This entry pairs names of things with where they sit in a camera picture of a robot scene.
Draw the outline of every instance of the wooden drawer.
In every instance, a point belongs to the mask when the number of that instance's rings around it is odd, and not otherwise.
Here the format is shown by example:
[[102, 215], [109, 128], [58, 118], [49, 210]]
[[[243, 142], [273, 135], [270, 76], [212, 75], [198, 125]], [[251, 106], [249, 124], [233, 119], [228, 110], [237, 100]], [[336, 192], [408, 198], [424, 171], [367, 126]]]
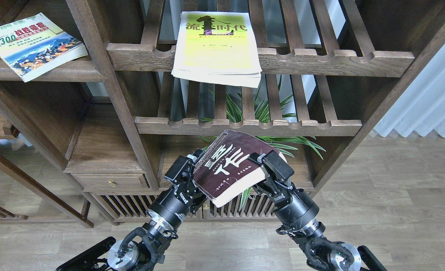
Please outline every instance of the wooden drawer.
[[149, 188], [143, 174], [72, 174], [84, 192], [141, 194]]

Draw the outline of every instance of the yellow book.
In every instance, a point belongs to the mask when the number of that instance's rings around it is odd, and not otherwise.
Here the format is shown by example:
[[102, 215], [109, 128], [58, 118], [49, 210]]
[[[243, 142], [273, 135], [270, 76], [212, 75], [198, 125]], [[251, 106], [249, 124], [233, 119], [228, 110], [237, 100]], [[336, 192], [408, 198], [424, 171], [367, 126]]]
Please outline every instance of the yellow book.
[[249, 14], [182, 12], [172, 70], [175, 77], [255, 88], [260, 72]]

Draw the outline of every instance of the colorful book cover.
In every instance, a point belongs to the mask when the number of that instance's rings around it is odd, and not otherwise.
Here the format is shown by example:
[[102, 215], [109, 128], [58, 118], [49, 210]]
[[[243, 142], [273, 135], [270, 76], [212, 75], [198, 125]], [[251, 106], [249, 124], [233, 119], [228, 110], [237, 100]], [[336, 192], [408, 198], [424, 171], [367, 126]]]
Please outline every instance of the colorful book cover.
[[0, 58], [23, 82], [85, 55], [81, 41], [42, 13], [0, 26]]
[[[172, 72], [175, 77], [257, 87], [261, 71], [248, 13], [182, 12]], [[224, 75], [227, 82], [218, 81], [217, 77]]]

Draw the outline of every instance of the wooden bookshelf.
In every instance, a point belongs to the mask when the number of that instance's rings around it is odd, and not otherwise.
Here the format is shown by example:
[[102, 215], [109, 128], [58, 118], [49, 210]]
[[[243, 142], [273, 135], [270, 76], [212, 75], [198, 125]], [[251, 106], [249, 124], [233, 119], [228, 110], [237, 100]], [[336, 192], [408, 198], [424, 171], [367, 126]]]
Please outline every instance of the wooden bookshelf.
[[[243, 121], [231, 123], [224, 86], [215, 89], [213, 120], [199, 120], [196, 82], [189, 84], [185, 118], [170, 119], [176, 41], [160, 39], [164, 1], [151, 1], [144, 14], [138, 0], [0, 0], [0, 25], [43, 12], [90, 53], [37, 79], [45, 82], [28, 84], [17, 82], [0, 62], [0, 111], [114, 223], [145, 219], [143, 204], [168, 187], [163, 175], [175, 158], [204, 145], [198, 134], [215, 136], [224, 129], [317, 136], [324, 160], [305, 149], [288, 160], [296, 168], [293, 182], [314, 195], [445, 43], [443, 2], [339, 3], [346, 24], [336, 38], [324, 1], [310, 1], [322, 43], [307, 44], [294, 0], [281, 0], [286, 43], [272, 44], [262, 1], [248, 0], [271, 121], [254, 120], [252, 89], [242, 88]], [[217, 1], [219, 11], [230, 6]], [[183, 10], [197, 8], [197, 1], [184, 0]], [[164, 72], [162, 83], [156, 72]], [[277, 74], [290, 75], [294, 123], [281, 117]], [[301, 74], [314, 75], [318, 84], [308, 103]], [[103, 82], [111, 104], [98, 104], [81, 82]], [[117, 177], [112, 189], [109, 180]], [[208, 203], [195, 219], [273, 217], [265, 199], [248, 203], [242, 213], [235, 211], [238, 200], [221, 209]]]

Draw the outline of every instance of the book cover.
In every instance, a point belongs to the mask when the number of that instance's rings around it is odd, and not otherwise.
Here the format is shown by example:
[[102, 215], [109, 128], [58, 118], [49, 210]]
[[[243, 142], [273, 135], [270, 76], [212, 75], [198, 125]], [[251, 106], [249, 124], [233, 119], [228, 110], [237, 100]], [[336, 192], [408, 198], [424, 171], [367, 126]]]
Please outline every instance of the book cover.
[[225, 130], [195, 165], [194, 181], [212, 202], [221, 207], [248, 187], [264, 180], [263, 170], [248, 157], [276, 151], [269, 144], [244, 132]]
[[0, 26], [0, 58], [23, 82], [85, 55], [81, 41], [42, 13]]
[[257, 87], [261, 71], [248, 13], [182, 12], [175, 77]]

